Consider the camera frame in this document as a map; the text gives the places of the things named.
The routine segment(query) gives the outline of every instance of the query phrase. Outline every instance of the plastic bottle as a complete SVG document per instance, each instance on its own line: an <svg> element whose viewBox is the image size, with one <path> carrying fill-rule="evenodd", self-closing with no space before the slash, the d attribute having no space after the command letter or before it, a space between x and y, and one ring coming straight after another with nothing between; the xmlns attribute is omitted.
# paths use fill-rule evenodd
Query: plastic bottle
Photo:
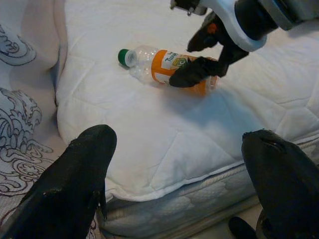
<svg viewBox="0 0 319 239"><path fill-rule="evenodd" d="M130 68L130 74L142 83L157 81L160 84L169 84L169 78L176 69L197 57L181 55L155 47L140 46L134 50L122 49L119 52L119 62ZM207 77L201 83L183 90L200 96L208 95L215 88L217 77Z"/></svg>

